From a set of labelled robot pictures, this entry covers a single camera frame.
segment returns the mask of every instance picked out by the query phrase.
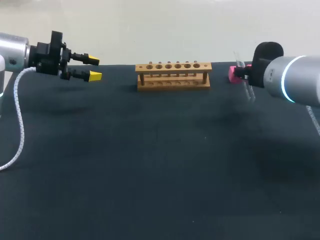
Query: screw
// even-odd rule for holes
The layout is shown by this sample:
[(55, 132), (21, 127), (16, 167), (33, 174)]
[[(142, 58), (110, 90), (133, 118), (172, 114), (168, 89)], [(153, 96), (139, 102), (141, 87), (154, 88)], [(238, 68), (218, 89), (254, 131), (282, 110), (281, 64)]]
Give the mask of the screw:
[(17, 61), (14, 60), (14, 59), (10, 59), (10, 60), (9, 60), (9, 63), (10, 63), (11, 65), (16, 65), (16, 64), (17, 64)]

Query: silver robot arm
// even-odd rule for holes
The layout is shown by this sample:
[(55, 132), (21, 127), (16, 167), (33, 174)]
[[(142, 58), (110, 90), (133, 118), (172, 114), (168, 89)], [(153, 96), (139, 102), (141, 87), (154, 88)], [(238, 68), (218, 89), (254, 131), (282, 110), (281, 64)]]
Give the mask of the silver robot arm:
[(263, 42), (254, 52), (252, 65), (237, 67), (235, 76), (251, 86), (265, 88), (276, 98), (320, 107), (320, 56), (284, 56), (276, 42)]

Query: white cable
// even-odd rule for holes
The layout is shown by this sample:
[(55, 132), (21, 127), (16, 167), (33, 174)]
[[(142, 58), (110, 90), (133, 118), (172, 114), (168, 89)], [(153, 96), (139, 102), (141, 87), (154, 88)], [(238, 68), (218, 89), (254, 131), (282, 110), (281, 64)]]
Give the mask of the white cable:
[(20, 105), (19, 105), (19, 98), (18, 98), (18, 85), (20, 82), (20, 79), (25, 73), (28, 72), (35, 72), (36, 68), (35, 67), (29, 67), (24, 70), (22, 70), (19, 75), (16, 77), (15, 82), (14, 82), (14, 87), (13, 87), (13, 97), (14, 97), (14, 104), (15, 104), (15, 109), (16, 109), (16, 114), (18, 116), (18, 121), (19, 121), (19, 126), (20, 126), (20, 145), (19, 148), (14, 155), (14, 157), (5, 165), (0, 166), (0, 171), (10, 167), (20, 156), (22, 149), (24, 148), (25, 144), (25, 129), (24, 129), (24, 122), (22, 120), (22, 115), (21, 115), (21, 110), (20, 110)]

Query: white wall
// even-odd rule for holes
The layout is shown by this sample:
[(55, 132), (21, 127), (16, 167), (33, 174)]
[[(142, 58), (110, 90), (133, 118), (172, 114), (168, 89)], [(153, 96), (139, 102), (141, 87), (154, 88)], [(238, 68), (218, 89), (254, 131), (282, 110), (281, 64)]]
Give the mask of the white wall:
[(252, 59), (265, 41), (286, 55), (320, 54), (320, 0), (0, 0), (0, 32), (48, 43), (101, 64)]

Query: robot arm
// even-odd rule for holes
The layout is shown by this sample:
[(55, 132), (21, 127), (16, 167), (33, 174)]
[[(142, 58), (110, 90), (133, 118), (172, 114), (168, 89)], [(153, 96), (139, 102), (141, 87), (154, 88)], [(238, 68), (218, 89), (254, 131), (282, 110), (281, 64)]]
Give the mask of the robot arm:
[(33, 46), (25, 37), (0, 33), (0, 55), (4, 58), (5, 70), (19, 73), (25, 68), (36, 67), (37, 73), (60, 75), (65, 80), (70, 77), (85, 82), (101, 80), (101, 73), (68, 69), (71, 59), (96, 66), (100, 61), (87, 53), (72, 53), (62, 38), (61, 32), (52, 31), (50, 43), (38, 42)]
[(237, 77), (248, 76), (251, 86), (265, 88), (269, 94), (292, 103), (320, 107), (320, 57), (284, 56), (276, 42), (261, 43), (252, 66), (237, 67)]

